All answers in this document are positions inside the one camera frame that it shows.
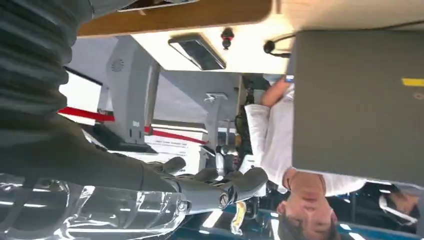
transparent plastic cover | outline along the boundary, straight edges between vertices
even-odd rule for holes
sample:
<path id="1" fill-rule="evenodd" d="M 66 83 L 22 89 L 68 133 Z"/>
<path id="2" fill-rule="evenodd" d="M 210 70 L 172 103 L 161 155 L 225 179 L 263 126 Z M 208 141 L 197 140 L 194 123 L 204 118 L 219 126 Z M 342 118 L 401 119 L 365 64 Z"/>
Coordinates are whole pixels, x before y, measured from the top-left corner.
<path id="1" fill-rule="evenodd" d="M 13 215 L 24 180 L 1 174 L 0 224 Z M 188 202 L 181 193 L 80 186 L 40 179 L 2 234 L 12 239 L 144 239 L 175 230 Z"/>

yellow tag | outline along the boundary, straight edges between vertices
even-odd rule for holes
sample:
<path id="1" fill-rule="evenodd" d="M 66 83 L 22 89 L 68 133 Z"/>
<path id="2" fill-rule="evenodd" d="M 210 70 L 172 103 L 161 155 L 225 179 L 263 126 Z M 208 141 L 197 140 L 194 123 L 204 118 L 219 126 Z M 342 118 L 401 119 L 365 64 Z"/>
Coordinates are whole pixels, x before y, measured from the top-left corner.
<path id="1" fill-rule="evenodd" d="M 422 78 L 402 78 L 403 85 L 408 87 L 424 87 Z"/>

man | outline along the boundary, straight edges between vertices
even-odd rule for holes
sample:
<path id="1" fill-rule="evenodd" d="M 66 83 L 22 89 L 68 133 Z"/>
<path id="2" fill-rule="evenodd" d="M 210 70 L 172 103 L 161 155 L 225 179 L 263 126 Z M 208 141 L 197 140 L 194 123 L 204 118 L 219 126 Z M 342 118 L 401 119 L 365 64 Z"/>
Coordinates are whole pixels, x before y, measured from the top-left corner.
<path id="1" fill-rule="evenodd" d="M 325 196 L 356 191 L 365 180 L 292 167 L 293 100 L 294 86 L 282 77 L 263 94 L 260 104 L 245 107 L 253 155 L 280 192 L 291 191 L 278 207 L 280 238 L 290 234 L 311 240 L 335 239 L 339 237 L 337 217 Z"/>

